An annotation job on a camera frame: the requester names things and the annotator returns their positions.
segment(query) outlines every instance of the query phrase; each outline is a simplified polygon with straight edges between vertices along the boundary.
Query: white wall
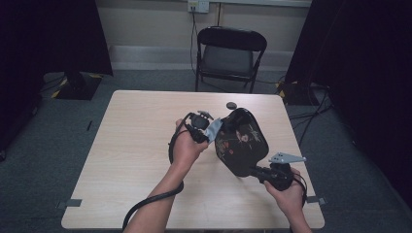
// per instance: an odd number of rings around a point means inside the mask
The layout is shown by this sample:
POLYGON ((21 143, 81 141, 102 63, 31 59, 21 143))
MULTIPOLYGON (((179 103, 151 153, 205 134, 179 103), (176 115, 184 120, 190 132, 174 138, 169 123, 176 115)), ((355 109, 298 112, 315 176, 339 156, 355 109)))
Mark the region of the white wall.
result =
MULTIPOLYGON (((108 45, 190 47, 192 15, 187 12, 186 1, 96 0, 96 3, 108 45)), ((210 13, 196 14, 195 21, 199 31, 216 25, 219 18, 220 25, 261 33, 268 42, 267 50, 293 51, 307 12, 307 7, 210 3, 210 13)))

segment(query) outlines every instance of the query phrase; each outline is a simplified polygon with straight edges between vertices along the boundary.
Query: black bag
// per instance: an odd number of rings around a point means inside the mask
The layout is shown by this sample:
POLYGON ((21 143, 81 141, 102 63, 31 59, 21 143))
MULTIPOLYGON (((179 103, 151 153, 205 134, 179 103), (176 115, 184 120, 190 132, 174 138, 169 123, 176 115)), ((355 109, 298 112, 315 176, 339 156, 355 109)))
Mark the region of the black bag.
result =
POLYGON ((216 154, 235 176, 248 177, 250 168, 269 153, 269 146, 248 110, 236 109, 222 122, 215 139, 216 154))

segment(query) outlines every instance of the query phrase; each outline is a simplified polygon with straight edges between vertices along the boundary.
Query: black strap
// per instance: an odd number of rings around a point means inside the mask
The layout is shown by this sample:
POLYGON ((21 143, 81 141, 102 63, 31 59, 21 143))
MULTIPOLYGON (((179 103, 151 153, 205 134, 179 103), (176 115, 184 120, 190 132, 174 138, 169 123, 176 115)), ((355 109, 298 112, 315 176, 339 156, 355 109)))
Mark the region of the black strap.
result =
MULTIPOLYGON (((187 114, 185 116, 185 118, 182 120, 181 124, 176 128, 175 133, 172 136, 172 139, 170 140, 169 143, 169 161, 170 164, 173 163, 173 148, 175 147, 175 143, 176 143, 176 139, 179 137, 179 135, 181 135, 182 133, 186 132, 187 130, 184 130, 182 132, 180 132, 180 129, 182 128, 182 126, 185 124, 186 119, 188 117, 190 117, 192 114, 187 114)), ((124 230, 127 226, 127 224, 129 223, 129 220, 131 218, 131 216, 133 215, 133 213, 135 213, 137 210, 139 210, 140 208, 142 208, 143 206, 167 198, 167 197, 171 197, 174 196, 178 193, 180 193, 183 188, 185 187, 185 184, 183 183, 183 181, 179 184, 179 186, 171 191, 165 192, 165 193, 161 193, 152 197, 148 197, 145 200, 137 203, 136 205, 134 205, 126 214, 126 216, 124 217, 124 221, 123 221, 123 226, 122 226, 122 230, 124 230)))
MULTIPOLYGON (((306 199, 307 199, 307 192, 308 192, 307 184, 306 184, 306 181, 302 178, 302 176, 300 176, 298 174, 295 174, 295 175, 299 176, 303 180, 303 182, 301 182, 297 178, 293 177, 293 180, 296 181, 297 183, 299 183, 299 185, 303 189, 303 194, 302 194, 302 208, 303 208, 303 206, 305 205, 306 199)), ((293 233, 292 227, 289 228, 289 232, 293 233)))

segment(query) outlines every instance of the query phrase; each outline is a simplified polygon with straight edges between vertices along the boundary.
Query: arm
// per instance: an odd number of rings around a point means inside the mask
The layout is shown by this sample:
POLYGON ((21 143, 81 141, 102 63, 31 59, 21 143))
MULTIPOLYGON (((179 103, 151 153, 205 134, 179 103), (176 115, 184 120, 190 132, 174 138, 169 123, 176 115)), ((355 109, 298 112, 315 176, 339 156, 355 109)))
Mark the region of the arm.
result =
MULTIPOLYGON (((197 144, 188 132, 180 134, 173 149, 173 163, 149 197, 177 188, 191 165, 207 147, 207 142, 197 144)), ((164 232, 174 200, 175 196, 172 196, 142 207, 127 224, 124 232, 164 232)))
MULTIPOLYGON (((300 172, 292 168, 295 174, 300 175, 300 172)), ((274 188, 269 182, 265 181, 264 185, 266 190, 276 199, 281 211, 285 214, 286 218, 291 225, 291 229, 294 233, 309 233, 312 232, 308 223, 306 222, 305 215, 302 210, 302 187, 295 181, 292 185, 284 190, 279 191, 274 188)))

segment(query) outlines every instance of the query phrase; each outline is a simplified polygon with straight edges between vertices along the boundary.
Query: gray carpet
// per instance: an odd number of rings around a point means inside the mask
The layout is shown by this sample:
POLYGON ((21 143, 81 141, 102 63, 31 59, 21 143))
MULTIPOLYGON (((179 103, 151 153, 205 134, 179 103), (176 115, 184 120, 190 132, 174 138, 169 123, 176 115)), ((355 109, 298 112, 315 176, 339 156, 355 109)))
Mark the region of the gray carpet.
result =
MULTIPOLYGON (((284 74, 259 72, 254 93, 276 93, 273 83, 284 74)), ((59 76, 47 74, 45 80, 59 76)), ((90 101, 51 99, 55 88, 42 92, 44 100, 37 115, 20 131, 7 150, 7 159, 0 163, 0 232, 72 232, 61 227, 64 211, 56 205, 70 199, 117 89, 193 91, 194 77, 189 70, 115 71, 113 77, 104 77, 90 101)), ((248 88, 242 83, 208 80, 199 90, 247 92, 248 88)), ((322 91, 316 94, 321 99, 322 91)), ((287 106, 287 111, 296 116, 316 108, 287 106)), ((299 123, 304 119, 292 120, 297 125, 297 140, 303 134, 305 123, 299 123)), ((332 109, 313 119, 302 140, 313 186, 327 201, 322 205, 326 226, 316 232, 412 232, 409 210, 379 169, 357 150, 350 132, 332 109)))

